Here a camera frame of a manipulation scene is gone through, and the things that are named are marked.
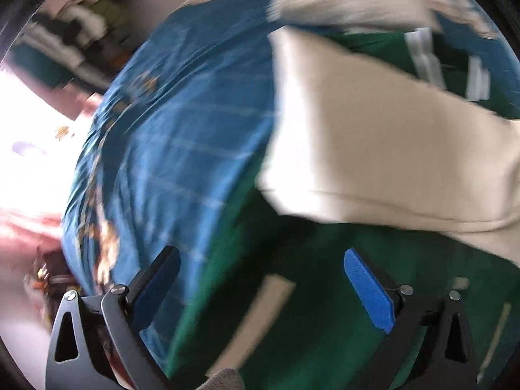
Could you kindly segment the blue striped bed sheet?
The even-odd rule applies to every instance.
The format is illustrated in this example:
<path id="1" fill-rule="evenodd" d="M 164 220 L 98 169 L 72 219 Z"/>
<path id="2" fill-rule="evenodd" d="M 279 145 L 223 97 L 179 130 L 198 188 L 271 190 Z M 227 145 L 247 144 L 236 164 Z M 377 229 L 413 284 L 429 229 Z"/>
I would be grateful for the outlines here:
<path id="1" fill-rule="evenodd" d="M 143 339 L 170 378 L 197 385 L 267 275 L 293 291 L 243 364 L 249 387 L 350 381 L 383 339 L 343 270 L 365 252 L 421 292 L 469 280 L 463 302 L 483 358 L 519 271 L 441 235 L 320 225 L 279 216 L 254 180 L 274 114 L 271 0 L 214 0 L 171 14 L 125 66 L 97 110 L 63 217 L 63 252 L 94 294 L 127 283 L 160 250 L 181 271 Z"/>

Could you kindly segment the green varsity jacket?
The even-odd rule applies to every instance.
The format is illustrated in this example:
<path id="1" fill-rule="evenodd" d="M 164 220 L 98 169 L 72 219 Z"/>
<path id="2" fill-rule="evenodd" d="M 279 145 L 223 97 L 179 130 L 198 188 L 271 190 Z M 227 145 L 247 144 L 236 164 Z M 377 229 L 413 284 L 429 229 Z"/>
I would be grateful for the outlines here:
<path id="1" fill-rule="evenodd" d="M 504 57 L 499 34 L 488 40 L 442 15 L 436 19 L 439 32 L 268 19 L 274 114 L 255 189 L 279 216 L 435 233 L 519 271 L 518 68 Z M 465 277 L 445 292 L 424 293 L 353 249 L 418 295 L 456 291 L 463 302 Z M 167 376 L 182 389 L 358 389 L 386 338 L 378 328 L 383 339 L 374 354 L 342 385 L 325 379 L 315 387 L 247 385 L 243 364 L 293 288 L 285 277 L 267 275 L 203 379 L 185 387 Z M 389 389 L 402 389 L 425 333 L 417 329 Z M 474 338 L 473 349 L 475 389 L 518 388 L 519 305 L 503 306 L 483 358 Z"/>

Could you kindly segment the clothes pile on shelf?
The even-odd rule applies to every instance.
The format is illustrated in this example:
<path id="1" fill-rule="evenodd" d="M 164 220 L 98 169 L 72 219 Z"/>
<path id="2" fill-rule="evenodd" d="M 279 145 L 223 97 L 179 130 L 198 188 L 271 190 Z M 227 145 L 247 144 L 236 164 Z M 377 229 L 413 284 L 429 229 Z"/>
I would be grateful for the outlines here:
<path id="1" fill-rule="evenodd" d="M 45 0 L 7 61 L 51 89 L 103 94 L 137 46 L 129 0 Z"/>

